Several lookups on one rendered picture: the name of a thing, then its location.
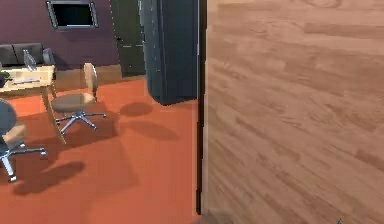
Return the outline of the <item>white flat book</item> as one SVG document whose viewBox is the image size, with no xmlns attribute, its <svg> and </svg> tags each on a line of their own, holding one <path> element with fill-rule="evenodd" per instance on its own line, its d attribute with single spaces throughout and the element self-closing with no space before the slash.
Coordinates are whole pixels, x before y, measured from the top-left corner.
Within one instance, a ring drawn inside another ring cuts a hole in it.
<svg viewBox="0 0 384 224">
<path fill-rule="evenodd" d="M 40 82 L 40 78 L 26 78 L 26 79 L 20 79 L 20 80 L 14 79 L 13 85 L 33 83 L 33 82 Z"/>
</svg>

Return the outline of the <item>dark green room door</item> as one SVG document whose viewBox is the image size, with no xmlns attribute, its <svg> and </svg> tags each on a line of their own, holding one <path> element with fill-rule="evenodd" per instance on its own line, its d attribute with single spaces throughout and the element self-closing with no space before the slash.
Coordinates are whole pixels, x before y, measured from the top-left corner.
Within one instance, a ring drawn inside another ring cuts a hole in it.
<svg viewBox="0 0 384 224">
<path fill-rule="evenodd" d="M 110 0 L 110 7 L 122 76 L 144 75 L 138 0 Z"/>
</svg>

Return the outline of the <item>dark blue fridge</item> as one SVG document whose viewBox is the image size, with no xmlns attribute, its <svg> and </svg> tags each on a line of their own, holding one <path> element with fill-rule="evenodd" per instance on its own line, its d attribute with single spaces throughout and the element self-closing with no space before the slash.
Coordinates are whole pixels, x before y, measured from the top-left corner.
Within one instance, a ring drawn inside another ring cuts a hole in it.
<svg viewBox="0 0 384 224">
<path fill-rule="evenodd" d="M 197 98 L 199 0 L 140 0 L 150 96 L 161 105 Z"/>
</svg>

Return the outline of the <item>brown wooden cabinet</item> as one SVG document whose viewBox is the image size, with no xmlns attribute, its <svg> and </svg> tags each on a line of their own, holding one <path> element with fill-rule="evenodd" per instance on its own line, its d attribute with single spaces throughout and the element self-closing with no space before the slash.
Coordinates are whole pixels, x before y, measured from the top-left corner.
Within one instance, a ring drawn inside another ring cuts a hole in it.
<svg viewBox="0 0 384 224">
<path fill-rule="evenodd" d="M 384 0 L 208 0 L 205 224 L 384 224 Z"/>
</svg>

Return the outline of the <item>dark grey sofa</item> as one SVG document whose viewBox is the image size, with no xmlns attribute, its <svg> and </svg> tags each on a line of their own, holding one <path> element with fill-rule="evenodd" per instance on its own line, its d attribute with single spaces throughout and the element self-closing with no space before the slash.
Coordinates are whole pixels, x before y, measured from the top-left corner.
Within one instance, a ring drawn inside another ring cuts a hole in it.
<svg viewBox="0 0 384 224">
<path fill-rule="evenodd" d="M 55 65 L 56 61 L 51 48 L 41 43 L 18 43 L 0 45 L 0 63 L 3 67 L 24 66 L 24 53 L 27 50 L 38 66 Z"/>
</svg>

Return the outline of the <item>tan swivel office chair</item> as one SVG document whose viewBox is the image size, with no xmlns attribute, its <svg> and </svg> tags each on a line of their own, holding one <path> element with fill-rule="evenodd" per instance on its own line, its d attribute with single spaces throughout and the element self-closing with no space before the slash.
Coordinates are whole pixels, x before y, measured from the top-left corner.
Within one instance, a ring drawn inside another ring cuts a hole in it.
<svg viewBox="0 0 384 224">
<path fill-rule="evenodd" d="M 77 120 L 83 121 L 90 126 L 93 130 L 97 131 L 98 128 L 94 123 L 89 120 L 91 116 L 102 116 L 106 118 L 105 113 L 86 113 L 85 110 L 94 105 L 97 101 L 98 90 L 98 75 L 95 66 L 92 63 L 85 63 L 83 66 L 85 84 L 87 85 L 88 92 L 79 92 L 72 94 L 65 94 L 55 97 L 51 101 L 51 107 L 54 112 L 64 114 L 62 118 L 56 118 L 55 122 L 60 125 L 62 121 L 67 120 L 65 126 L 60 130 L 60 134 L 64 136 L 67 129 L 72 126 Z"/>
</svg>

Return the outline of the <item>clear glass vase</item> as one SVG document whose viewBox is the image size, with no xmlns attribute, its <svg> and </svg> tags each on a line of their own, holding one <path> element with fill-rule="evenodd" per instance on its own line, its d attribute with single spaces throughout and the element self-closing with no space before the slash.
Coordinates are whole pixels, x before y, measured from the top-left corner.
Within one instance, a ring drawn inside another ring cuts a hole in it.
<svg viewBox="0 0 384 224">
<path fill-rule="evenodd" d="M 36 62 L 33 56 L 29 53 L 27 49 L 23 50 L 24 53 L 24 64 L 27 66 L 27 69 L 32 72 L 36 70 Z"/>
</svg>

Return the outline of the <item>grey backed swivel chair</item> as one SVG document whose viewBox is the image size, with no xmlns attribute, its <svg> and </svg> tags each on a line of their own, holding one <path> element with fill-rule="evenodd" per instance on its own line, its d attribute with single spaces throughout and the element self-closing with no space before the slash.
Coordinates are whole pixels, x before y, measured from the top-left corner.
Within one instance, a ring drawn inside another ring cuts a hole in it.
<svg viewBox="0 0 384 224">
<path fill-rule="evenodd" d="M 26 126 L 17 120 L 14 107 L 6 100 L 0 99 L 0 162 L 5 167 L 10 182 L 17 180 L 10 157 L 29 153 L 47 155 L 44 148 L 27 148 L 24 142 L 25 135 Z"/>
</svg>

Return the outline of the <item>light wooden table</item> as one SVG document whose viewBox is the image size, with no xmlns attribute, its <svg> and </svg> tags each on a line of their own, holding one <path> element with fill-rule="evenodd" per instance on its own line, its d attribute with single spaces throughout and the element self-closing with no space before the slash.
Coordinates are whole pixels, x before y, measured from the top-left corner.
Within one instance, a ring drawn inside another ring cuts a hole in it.
<svg viewBox="0 0 384 224">
<path fill-rule="evenodd" d="M 7 72 L 10 74 L 11 81 L 7 81 L 4 87 L 0 88 L 0 95 L 4 95 L 7 93 L 21 94 L 30 90 L 38 90 L 41 94 L 44 106 L 48 113 L 48 119 L 53 126 L 55 135 L 60 143 L 65 144 L 66 141 L 57 126 L 54 117 L 54 111 L 52 109 L 51 101 L 49 99 L 49 95 L 56 97 L 55 84 L 53 80 L 55 66 L 40 66 L 32 72 L 30 72 L 27 68 L 7 69 Z M 26 78 L 40 78 L 40 82 L 13 85 L 14 79 L 20 80 Z"/>
</svg>

